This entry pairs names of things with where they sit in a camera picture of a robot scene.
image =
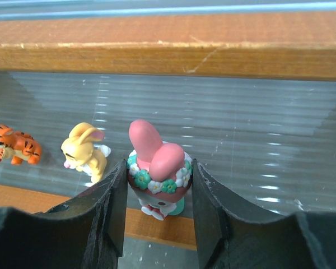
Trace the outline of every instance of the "flower wreath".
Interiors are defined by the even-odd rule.
[[[163,182],[157,182],[151,179],[147,170],[139,169],[137,165],[137,153],[134,150],[129,154],[127,169],[129,169],[130,175],[134,178],[134,185],[140,189],[148,188],[153,194],[158,192],[175,193],[177,188],[186,188],[188,186],[190,176],[193,173],[193,161],[188,154],[185,154],[185,165],[175,174],[177,177],[176,181],[169,178]]]

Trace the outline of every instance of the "tigger figurine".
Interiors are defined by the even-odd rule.
[[[12,157],[11,164],[20,165],[25,160],[38,164],[42,149],[28,133],[14,132],[12,128],[0,124],[0,162]]]

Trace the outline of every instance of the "my melody figurine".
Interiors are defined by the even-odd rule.
[[[104,138],[103,131],[89,123],[82,122],[76,125],[61,145],[61,151],[66,157],[64,166],[85,172],[91,176],[93,184],[100,181],[107,166],[106,158],[110,155],[111,149],[105,145],[94,149],[93,142],[102,141]]]
[[[0,124],[0,162],[11,159],[11,164],[20,165],[22,161],[29,164],[38,164],[42,149],[31,135],[23,132],[14,132],[12,128]]]
[[[181,146],[163,142],[153,125],[143,119],[129,127],[134,147],[127,161],[128,183],[141,210],[163,220],[184,209],[184,196],[192,184],[192,159]]]

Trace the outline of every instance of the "pink bunny ear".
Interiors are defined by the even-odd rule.
[[[161,136],[153,125],[143,119],[130,124],[129,139],[137,152],[137,159],[150,163],[163,145]]]
[[[150,165],[150,176],[161,182],[184,167],[184,150],[174,143],[164,144],[155,154]]]
[[[94,131],[90,134],[93,138],[103,140],[105,138],[105,133],[101,130]]]

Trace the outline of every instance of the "wooden surface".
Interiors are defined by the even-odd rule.
[[[69,197],[0,185],[0,206],[12,206],[29,213],[46,212]],[[154,219],[136,209],[127,209],[125,235],[150,242],[197,250],[193,219],[168,216]]]
[[[336,11],[0,21],[0,69],[336,80]]]

